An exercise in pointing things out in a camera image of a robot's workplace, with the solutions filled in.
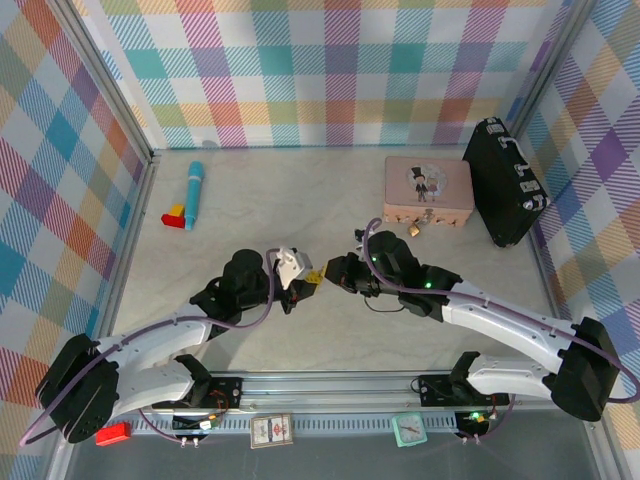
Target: blue marker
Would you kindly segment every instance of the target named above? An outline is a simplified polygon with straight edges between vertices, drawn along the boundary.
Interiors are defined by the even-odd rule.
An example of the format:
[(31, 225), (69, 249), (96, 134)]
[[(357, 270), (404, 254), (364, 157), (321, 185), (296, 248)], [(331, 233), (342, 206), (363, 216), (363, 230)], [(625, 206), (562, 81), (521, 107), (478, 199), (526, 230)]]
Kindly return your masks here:
[(191, 162), (189, 165), (189, 186), (187, 188), (187, 204), (184, 211), (184, 228), (192, 230), (198, 216), (198, 203), (200, 203), (200, 185), (204, 178), (204, 167), (200, 162)]

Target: black suitcase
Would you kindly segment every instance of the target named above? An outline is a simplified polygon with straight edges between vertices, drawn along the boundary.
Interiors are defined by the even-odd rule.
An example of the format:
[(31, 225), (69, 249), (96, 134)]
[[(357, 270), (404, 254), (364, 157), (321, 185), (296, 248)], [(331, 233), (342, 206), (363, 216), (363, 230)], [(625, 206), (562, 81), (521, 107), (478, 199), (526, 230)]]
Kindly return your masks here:
[(499, 247), (515, 245), (549, 205), (520, 146), (499, 118), (487, 118), (476, 125), (464, 159), (491, 238)]

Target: table surface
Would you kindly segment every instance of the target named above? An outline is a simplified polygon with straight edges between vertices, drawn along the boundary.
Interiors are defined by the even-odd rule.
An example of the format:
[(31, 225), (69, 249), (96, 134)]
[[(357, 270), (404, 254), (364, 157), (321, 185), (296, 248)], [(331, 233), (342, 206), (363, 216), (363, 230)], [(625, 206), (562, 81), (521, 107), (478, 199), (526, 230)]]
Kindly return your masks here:
[[(170, 313), (222, 272), (233, 253), (278, 246), (306, 252), (316, 268), (355, 247), (353, 230), (381, 216), (384, 160), (403, 155), (462, 157), (460, 149), (254, 149), (166, 151), (115, 323), (123, 332)], [(189, 163), (200, 160), (206, 178), (191, 232), (160, 222), (184, 203)], [(427, 226), (415, 238), (407, 225), (384, 224), (405, 239), (422, 263), (454, 271), (496, 298), (549, 314), (547, 296), (529, 242), (498, 249), (475, 211), (464, 227)], [(390, 296), (371, 299), (397, 308)], [(257, 318), (260, 309), (244, 316)], [(361, 296), (325, 281), (290, 315), (274, 305), (256, 329), (231, 331), (201, 352), (211, 370), (448, 369), (468, 350), (512, 351), (461, 327), (408, 312), (374, 313)]]

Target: pink tin box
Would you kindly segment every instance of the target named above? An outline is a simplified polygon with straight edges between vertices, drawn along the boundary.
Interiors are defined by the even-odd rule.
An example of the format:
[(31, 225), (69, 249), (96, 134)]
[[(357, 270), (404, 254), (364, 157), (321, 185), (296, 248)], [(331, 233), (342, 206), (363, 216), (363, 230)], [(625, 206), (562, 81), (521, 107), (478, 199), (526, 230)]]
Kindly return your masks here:
[(467, 162), (387, 157), (385, 221), (459, 227), (472, 211), (473, 189)]

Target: suitcase handle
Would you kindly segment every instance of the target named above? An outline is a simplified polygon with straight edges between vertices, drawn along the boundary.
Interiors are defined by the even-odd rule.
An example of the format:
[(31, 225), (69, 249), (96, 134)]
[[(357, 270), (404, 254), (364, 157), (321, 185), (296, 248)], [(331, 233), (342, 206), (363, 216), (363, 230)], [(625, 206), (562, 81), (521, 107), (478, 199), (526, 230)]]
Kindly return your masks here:
[(522, 152), (522, 149), (520, 148), (520, 144), (518, 143), (518, 141), (513, 137), (499, 137), (498, 141), (500, 142), (500, 145), (502, 146), (503, 149), (506, 149), (509, 146), (508, 145), (509, 142), (513, 143), (516, 146), (516, 149), (518, 150), (518, 154), (520, 155), (520, 158), (522, 158), (525, 164), (524, 165), (516, 164), (513, 166), (513, 168), (516, 170), (516, 172), (518, 172), (519, 177), (523, 177), (524, 171), (531, 168), (531, 166), (529, 165), (529, 162), (527, 162), (527, 159), (525, 158), (524, 153)]

